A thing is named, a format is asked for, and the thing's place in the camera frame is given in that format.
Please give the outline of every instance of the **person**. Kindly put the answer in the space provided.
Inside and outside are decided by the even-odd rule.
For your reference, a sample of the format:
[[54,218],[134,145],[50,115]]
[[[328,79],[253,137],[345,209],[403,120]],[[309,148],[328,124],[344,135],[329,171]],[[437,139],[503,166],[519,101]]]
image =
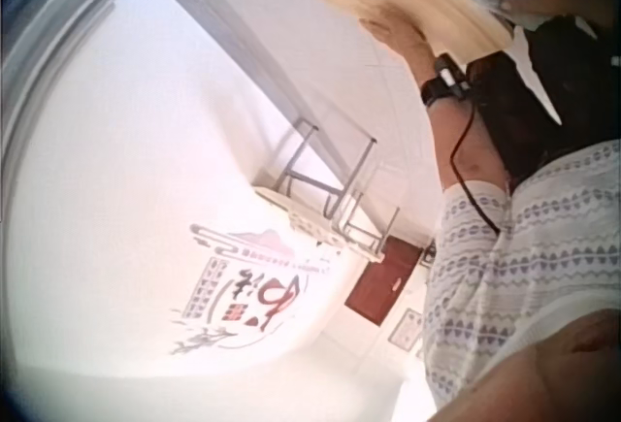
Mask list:
[[[608,0],[588,10],[584,0],[507,1],[604,29],[615,22]],[[361,23],[405,59],[419,88],[437,76],[407,16],[385,9]],[[428,116],[444,191],[423,328],[432,420],[621,420],[618,138],[582,143],[510,196],[471,100],[439,98]]]

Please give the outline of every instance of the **black cable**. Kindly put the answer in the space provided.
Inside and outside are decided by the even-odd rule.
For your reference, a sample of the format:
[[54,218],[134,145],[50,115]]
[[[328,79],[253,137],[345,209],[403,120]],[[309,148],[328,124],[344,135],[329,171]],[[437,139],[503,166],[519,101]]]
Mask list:
[[472,105],[472,107],[473,107],[473,111],[472,111],[472,113],[470,115],[470,119],[468,121],[468,124],[466,125],[466,129],[464,130],[464,133],[462,134],[461,138],[459,138],[459,141],[457,141],[457,144],[455,145],[455,148],[453,149],[453,152],[450,154],[450,166],[453,169],[453,172],[455,173],[455,176],[459,180],[459,184],[462,186],[462,189],[464,189],[464,192],[466,193],[466,196],[468,197],[468,200],[470,201],[470,203],[472,204],[472,206],[474,207],[476,212],[485,221],[485,223],[487,223],[487,226],[489,226],[494,231],[494,233],[496,233],[496,236],[500,236],[501,230],[489,218],[489,216],[487,216],[485,214],[483,209],[480,207],[480,205],[478,204],[478,202],[474,198],[473,193],[470,192],[470,189],[468,189],[468,186],[466,185],[466,182],[464,181],[462,176],[459,174],[459,171],[457,170],[457,166],[455,165],[455,155],[457,155],[457,151],[459,150],[459,147],[461,147],[462,143],[466,139],[466,136],[468,136],[468,133],[470,132],[470,128],[473,127],[474,115],[476,113],[476,109],[474,107],[474,104]]

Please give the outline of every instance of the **wall decal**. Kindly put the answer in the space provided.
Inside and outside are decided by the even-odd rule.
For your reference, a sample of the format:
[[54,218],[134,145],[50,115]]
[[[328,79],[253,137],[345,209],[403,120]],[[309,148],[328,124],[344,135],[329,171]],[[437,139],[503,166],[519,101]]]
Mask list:
[[330,259],[339,257],[324,255],[331,247],[318,246],[316,258],[299,261],[273,230],[221,234],[193,224],[190,231],[210,257],[183,309],[171,309],[172,323],[187,335],[171,354],[262,341],[294,317],[311,276],[327,274]]

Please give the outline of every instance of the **picture frame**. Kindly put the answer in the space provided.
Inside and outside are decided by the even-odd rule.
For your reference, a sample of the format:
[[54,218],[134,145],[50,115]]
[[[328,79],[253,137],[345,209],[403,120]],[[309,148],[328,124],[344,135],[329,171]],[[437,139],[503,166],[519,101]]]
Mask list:
[[423,328],[423,316],[413,308],[408,308],[404,312],[401,320],[390,334],[388,342],[394,344],[405,352],[413,350],[418,342]]
[[420,265],[423,267],[427,267],[431,269],[432,265],[436,260],[436,241],[433,240],[431,243],[423,250],[423,253],[420,256]]

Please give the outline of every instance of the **white wall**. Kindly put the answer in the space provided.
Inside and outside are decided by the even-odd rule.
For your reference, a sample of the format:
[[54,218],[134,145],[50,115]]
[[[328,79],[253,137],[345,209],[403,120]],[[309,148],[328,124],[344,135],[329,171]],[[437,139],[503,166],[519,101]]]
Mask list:
[[374,359],[391,372],[408,377],[412,367],[418,362],[415,358],[418,345],[407,353],[388,342],[388,338],[408,308],[422,313],[428,275],[428,269],[416,266],[381,327],[377,327],[376,324],[343,305],[332,316],[323,333],[357,359],[361,361]]
[[43,422],[387,422],[400,381],[320,340],[219,377],[109,378],[20,368],[14,394]]
[[[174,0],[117,0],[50,95],[18,177],[7,250],[19,362],[101,376],[216,373],[311,342],[364,264],[357,256],[311,282],[278,343],[170,356],[170,310],[208,260],[190,224],[276,229],[308,247],[249,184],[299,141]],[[337,183],[312,153],[299,168]]]

